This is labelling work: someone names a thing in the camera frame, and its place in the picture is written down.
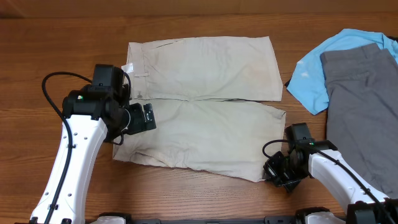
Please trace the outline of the beige shorts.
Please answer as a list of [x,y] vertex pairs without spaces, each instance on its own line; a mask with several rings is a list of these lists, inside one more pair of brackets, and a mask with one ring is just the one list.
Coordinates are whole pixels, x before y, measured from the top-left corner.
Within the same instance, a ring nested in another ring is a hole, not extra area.
[[151,103],[156,128],[126,136],[118,161],[263,179],[281,149],[286,113],[268,37],[192,37],[131,42],[132,102]]

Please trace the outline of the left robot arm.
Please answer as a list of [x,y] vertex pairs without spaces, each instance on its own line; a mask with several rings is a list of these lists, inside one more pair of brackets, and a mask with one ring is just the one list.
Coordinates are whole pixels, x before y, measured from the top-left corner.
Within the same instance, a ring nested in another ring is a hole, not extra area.
[[44,193],[30,223],[84,223],[85,203],[98,151],[103,143],[156,128],[150,103],[132,104],[134,67],[95,65],[92,79],[72,90],[55,112],[62,138]]

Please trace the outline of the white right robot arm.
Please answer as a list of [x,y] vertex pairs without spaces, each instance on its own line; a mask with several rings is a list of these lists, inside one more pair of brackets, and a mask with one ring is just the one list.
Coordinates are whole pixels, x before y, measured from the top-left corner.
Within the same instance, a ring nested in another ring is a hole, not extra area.
[[328,140],[316,141],[305,123],[285,129],[288,154],[267,155],[264,179],[293,191],[306,177],[320,181],[345,210],[340,218],[325,207],[297,210],[286,218],[266,218],[266,223],[397,223],[397,200],[367,183]]

